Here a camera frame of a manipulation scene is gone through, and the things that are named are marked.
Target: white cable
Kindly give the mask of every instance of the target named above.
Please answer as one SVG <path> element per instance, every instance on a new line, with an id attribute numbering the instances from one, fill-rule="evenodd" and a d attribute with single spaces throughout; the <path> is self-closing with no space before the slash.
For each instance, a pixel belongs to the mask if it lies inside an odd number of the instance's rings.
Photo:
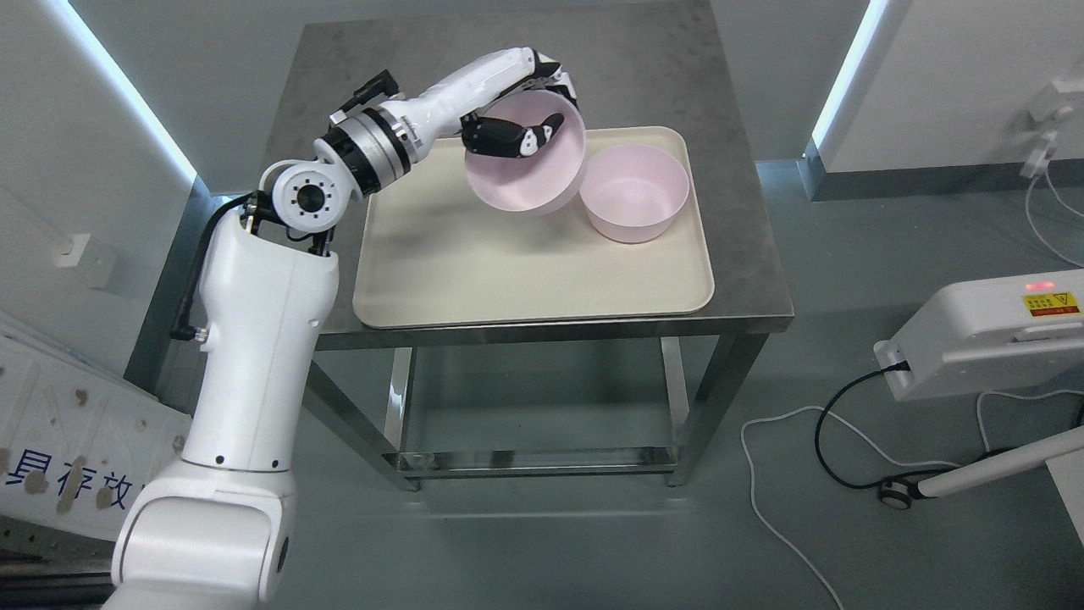
<path id="1" fill-rule="evenodd" d="M 754 424 L 767 424 L 767 423 L 771 423 L 771 421 L 779 421 L 782 419 L 787 419 L 788 417 L 793 417 L 793 416 L 796 416 L 796 415 L 798 415 L 798 414 L 800 414 L 802 412 L 808 412 L 808 411 L 818 411 L 820 412 L 820 411 L 824 411 L 824 408 L 815 406 L 815 405 L 810 405 L 808 407 L 801 407 L 801 408 L 795 410 L 795 411 L 792 411 L 792 412 L 790 412 L 788 414 L 784 414 L 784 415 L 776 416 L 776 417 L 765 417 L 765 418 L 761 418 L 761 419 L 751 419 L 751 420 L 749 420 L 749 421 L 747 421 L 747 423 L 745 423 L 745 424 L 741 425 L 741 432 L 740 432 L 740 437 L 741 437 L 741 451 L 745 452 L 746 463 L 749 464 L 749 504 L 752 506 L 752 511 L 757 516 L 757 519 L 759 519 L 760 522 L 765 528 L 767 528 L 767 531 L 772 532 L 772 534 L 775 535 L 776 538 L 779 538 L 779 541 L 782 541 L 783 544 L 787 545 L 790 548 L 790 550 L 795 551 L 795 555 L 797 555 L 798 558 L 801 559 L 802 562 L 805 563 L 805 567 L 809 568 L 811 572 L 813 572 L 813 575 L 815 575 L 817 577 L 817 580 L 821 581 L 821 584 L 824 585 L 824 588 L 826 588 L 828 590 L 828 594 L 831 595 L 831 598 L 836 601 L 836 607 L 839 608 L 839 610 L 843 610 L 843 602 L 839 599 L 839 595 L 836 594 L 836 589 L 834 589 L 831 587 L 831 584 L 828 583 L 828 579 L 826 579 L 824 576 L 824 574 L 822 574 L 821 571 L 817 570 L 816 566 L 814 566 L 813 562 L 810 561 L 810 559 L 808 557 L 805 557 L 805 554 L 803 554 L 801 550 L 799 550 L 798 547 L 795 546 L 795 544 L 792 542 L 790 542 L 789 540 L 787 540 L 786 536 L 784 536 L 783 534 L 780 534 L 778 530 L 776 530 L 775 528 L 773 528 L 772 524 L 767 522 L 767 519 L 764 519 L 764 516 L 761 515 L 760 508 L 757 506 L 757 472 L 756 472 L 756 470 L 753 470 L 752 456 L 749 454 L 749 445 L 746 443 L 746 440 L 745 440 L 745 431 L 746 431 L 746 429 L 749 428 L 750 426 L 754 425 Z M 911 468 L 911 467 L 916 467 L 916 466 L 947 466 L 947 467 L 951 467 L 951 468 L 959 468 L 958 464 L 954 464 L 954 463 L 951 463 L 951 462 L 927 460 L 927 462 L 904 463 L 904 462 L 898 462 L 895 459 L 892 459 L 891 457 L 889 457 L 888 454 L 885 453 L 883 450 L 881 450 L 877 445 L 877 443 L 874 443 L 873 440 L 870 440 L 869 437 L 867 437 L 865 434 L 865 432 L 862 432 L 861 430 L 859 430 L 857 428 L 855 428 L 854 425 L 852 425 L 850 421 L 847 421 L 842 417 L 840 417 L 840 416 L 838 416 L 838 415 L 836 415 L 836 414 L 834 414 L 831 412 L 828 412 L 828 415 L 831 416 L 831 417 L 834 417 L 834 418 L 836 418 L 837 421 L 839 421 L 843 426 L 846 426 L 849 429 L 851 429 L 852 432 L 854 432 L 855 434 L 857 434 L 863 441 L 865 441 L 870 447 L 873 447 L 882 458 L 885 458 L 886 460 L 892 463 L 895 466 L 899 466 L 901 468 Z"/>
<path id="2" fill-rule="evenodd" d="M 1066 203 L 1064 200 L 1061 199 L 1061 195 L 1058 194 L 1058 189 L 1055 189 L 1054 187 L 1054 182 L 1050 181 L 1050 169 L 1049 168 L 1047 168 L 1047 170 L 1043 172 L 1043 176 L 1046 177 L 1046 185 L 1050 186 L 1050 192 L 1054 193 L 1054 198 L 1058 199 L 1058 203 L 1061 204 L 1061 207 L 1064 207 L 1069 211 L 1072 211 L 1073 213 L 1080 216 L 1081 218 L 1084 218 L 1084 211 L 1080 211 L 1075 207 L 1070 207 L 1068 203 Z"/>
<path id="3" fill-rule="evenodd" d="M 1035 221 L 1032 220 L 1032 218 L 1031 218 L 1031 191 L 1035 187 L 1035 182 L 1037 182 L 1037 181 L 1038 181 L 1038 176 L 1035 176 L 1034 178 L 1032 178 L 1031 179 L 1031 183 L 1028 184 L 1028 192 L 1023 195 L 1023 212 L 1024 212 L 1024 216 L 1028 217 L 1028 223 L 1031 224 L 1031 231 L 1033 233 L 1035 233 L 1035 236 L 1038 237 L 1038 241 L 1043 242 L 1043 245 L 1045 245 L 1046 248 L 1049 249 L 1050 251 L 1053 251 L 1058 258 L 1061 258 L 1062 260 L 1064 260 L 1066 262 L 1069 262 L 1070 264 L 1073 264 L 1074 267 L 1084 267 L 1084 263 L 1077 262 L 1076 260 L 1073 260 L 1072 258 L 1069 258 L 1064 254 L 1061 254 L 1060 251 L 1058 251 L 1057 249 L 1055 249 L 1054 246 L 1050 245 L 1043 237 L 1042 234 L 1040 234 L 1038 229 L 1035 228 Z"/>
<path id="4" fill-rule="evenodd" d="M 979 394 L 979 398 L 975 400 L 975 418 L 979 420 L 979 436 L 982 437 L 982 449 L 985 452 L 990 451 L 990 440 L 986 438 L 986 426 L 982 423 L 982 400 L 986 397 L 1005 397 L 1006 399 L 1015 399 L 1017 401 L 1042 401 L 1043 399 L 1049 399 L 1050 397 L 1059 397 L 1061 394 L 1073 394 L 1075 397 L 1084 397 L 1084 392 L 1076 390 L 1055 390 L 1054 392 L 1047 392 L 1046 394 L 1038 394 L 1036 397 L 1019 397 L 1017 394 L 1008 394 L 1006 392 L 994 392 L 988 390 Z"/>

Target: stainless steel table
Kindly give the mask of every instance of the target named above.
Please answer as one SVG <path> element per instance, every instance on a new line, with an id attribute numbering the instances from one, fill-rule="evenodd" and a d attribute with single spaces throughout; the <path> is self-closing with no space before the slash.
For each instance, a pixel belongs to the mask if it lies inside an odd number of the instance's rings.
<path id="1" fill-rule="evenodd" d="M 395 348 L 383 431 L 314 363 L 308 408 L 389 481 L 416 490 L 433 478 L 662 472 L 681 485 L 726 413 L 769 334 L 793 308 L 734 101 L 723 48 L 707 1 L 622 4 L 306 27 L 291 69 L 266 161 L 311 156 L 326 116 L 361 82 L 387 67 L 416 94 L 487 52 L 532 46 L 564 63 L 589 128 L 664 125 L 688 145 L 715 293 L 682 316 L 492 324 L 377 330 L 353 314 L 340 289 L 318 351 Z M 415 168 L 425 170 L 425 163 Z M 357 273 L 364 208 L 339 223 L 334 248 L 343 285 Z M 707 372 L 686 398 L 679 337 L 718 337 Z M 662 447 L 552 452 L 403 452 L 413 350 L 433 346 L 660 338 L 673 442 Z"/>

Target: wall outlet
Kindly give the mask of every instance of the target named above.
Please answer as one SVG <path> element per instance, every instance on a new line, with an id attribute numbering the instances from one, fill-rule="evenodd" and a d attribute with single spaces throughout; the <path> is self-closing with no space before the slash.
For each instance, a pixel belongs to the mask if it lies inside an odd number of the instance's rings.
<path id="1" fill-rule="evenodd" d="M 1074 112 L 1084 108 L 1084 79 L 1056 78 L 1038 92 L 1035 100 L 1028 106 L 1028 112 L 1036 122 L 1048 118 L 1061 120 Z"/>
<path id="2" fill-rule="evenodd" d="M 87 287 L 103 288 L 109 283 L 113 267 L 117 263 L 117 252 L 90 233 L 72 235 L 72 251 L 63 254 L 57 267 L 75 270 L 75 274 Z"/>

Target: bowl rim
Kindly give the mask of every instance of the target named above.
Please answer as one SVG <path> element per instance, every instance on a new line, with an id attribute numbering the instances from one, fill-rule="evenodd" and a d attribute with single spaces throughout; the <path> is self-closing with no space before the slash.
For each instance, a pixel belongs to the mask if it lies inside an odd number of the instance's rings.
<path id="1" fill-rule="evenodd" d="M 475 171 L 470 171 L 469 166 L 468 166 L 469 165 L 469 158 L 470 158 L 470 156 L 472 156 L 473 153 L 470 153 L 469 151 L 464 150 L 463 151 L 463 155 L 464 155 L 463 156 L 463 159 L 464 159 L 464 173 L 466 174 L 467 184 L 470 186 L 470 190 L 475 193 L 475 196 L 477 196 L 479 199 L 482 200 L 482 203 L 485 203 L 486 205 L 488 205 L 488 206 L 490 206 L 490 207 L 492 207 L 494 209 L 499 209 L 501 211 L 511 211 L 513 213 L 530 212 L 530 211 L 537 211 L 539 209 L 543 209 L 547 205 L 551 205 L 553 202 L 565 197 L 568 194 L 569 189 L 572 190 L 572 193 L 571 193 L 572 196 L 568 197 L 569 200 L 571 200 L 572 198 L 575 198 L 576 197 L 576 193 L 579 192 L 580 183 L 582 182 L 582 177 L 585 174 L 584 166 L 585 166 L 585 164 L 588 161 L 586 124 L 584 124 L 584 121 L 583 121 L 583 115 L 580 114 L 580 108 L 578 108 L 576 106 L 576 104 L 573 104 L 572 102 L 570 102 L 564 95 L 562 95 L 559 93 L 556 93 L 554 91 L 547 91 L 545 89 L 527 89 L 525 91 L 517 92 L 515 95 L 509 95 L 508 98 L 505 98 L 505 100 L 513 99 L 516 95 L 522 95 L 525 93 L 544 94 L 543 96 L 545 96 L 545 95 L 552 95 L 552 96 L 560 100 L 562 102 L 564 102 L 565 106 L 570 107 L 573 111 L 572 114 L 575 115 L 576 125 L 577 125 L 577 129 L 575 129 L 575 131 L 578 133 L 578 138 L 577 139 L 579 140 L 579 143 L 580 143 L 580 145 L 579 145 L 579 155 L 578 155 L 579 156 L 579 163 L 576 166 L 576 171 L 572 172 L 572 176 L 569 178 L 569 180 L 567 181 L 567 183 L 560 189 L 560 191 L 554 197 L 550 198 L 549 200 L 544 200 L 544 202 L 542 202 L 539 205 L 535 205 L 533 207 L 508 207 L 508 206 L 505 206 L 505 205 L 499 205 L 498 203 L 494 203 L 493 200 L 491 200 L 492 197 L 485 197 L 485 196 L 482 196 L 478 192 L 478 189 L 476 187 L 476 180 L 477 180 L 478 173 L 475 172 Z M 487 109 L 487 113 L 490 112 L 492 109 L 492 107 L 495 107 L 498 104 L 500 104 L 501 101 L 504 101 L 504 100 L 498 101 L 496 104 L 494 104 L 489 109 Z M 563 207 L 564 205 L 568 204 L 569 200 L 566 200 L 560 206 L 555 207 L 554 210 L 556 210 L 559 207 Z"/>

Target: black power cord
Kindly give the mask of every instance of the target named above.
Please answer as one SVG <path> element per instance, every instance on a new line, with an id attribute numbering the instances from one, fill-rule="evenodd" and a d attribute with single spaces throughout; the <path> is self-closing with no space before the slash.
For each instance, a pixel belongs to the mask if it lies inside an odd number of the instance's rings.
<path id="1" fill-rule="evenodd" d="M 184 294 L 177 307 L 177 316 L 173 319 L 173 328 L 169 330 L 169 337 L 179 341 L 192 341 L 196 336 L 196 329 L 189 324 L 189 316 L 192 314 L 192 301 L 195 300 L 196 285 L 199 283 L 199 272 L 203 271 L 204 259 L 207 257 L 207 246 L 210 245 L 210 237 L 215 233 L 215 226 L 225 212 L 244 205 L 254 193 L 248 193 L 219 206 L 207 218 L 204 230 L 199 234 L 199 242 L 196 244 L 196 256 L 189 269 L 188 280 L 184 282 Z"/>
<path id="2" fill-rule="evenodd" d="M 816 428 L 813 431 L 813 449 L 816 451 L 816 459 L 817 462 L 821 463 L 821 468 L 823 468 L 824 471 L 828 473 L 828 477 L 831 477 L 837 483 L 839 483 L 844 488 L 851 490 L 872 490 L 874 488 L 880 486 L 881 483 L 888 480 L 902 480 L 905 477 L 920 477 L 925 475 L 940 475 L 942 472 L 949 472 L 950 470 L 953 470 L 952 468 L 927 468 L 924 470 L 911 470 L 907 472 L 901 472 L 899 475 L 892 475 L 890 477 L 885 477 L 869 483 L 851 483 L 850 481 L 847 481 L 839 475 L 836 475 L 836 471 L 834 471 L 831 467 L 828 466 L 828 463 L 824 459 L 824 454 L 821 452 L 821 429 L 824 427 L 824 420 L 828 418 L 828 412 L 831 411 L 831 407 L 834 407 L 836 403 L 839 402 L 839 399 L 842 398 L 842 395 L 846 394 L 847 391 L 850 390 L 851 388 L 854 388 L 855 386 L 862 384 L 863 381 L 867 381 L 876 377 L 881 377 L 887 373 L 899 372 L 899 371 L 911 371 L 911 367 L 907 365 L 906 362 L 903 362 L 892 366 L 885 367 L 880 371 L 868 373 L 855 379 L 854 381 L 848 384 L 847 386 L 842 387 L 839 390 L 839 392 L 836 392 L 836 395 L 833 397 L 830 401 L 828 401 L 828 404 L 825 405 L 824 410 L 821 411 L 821 417 L 817 418 Z"/>

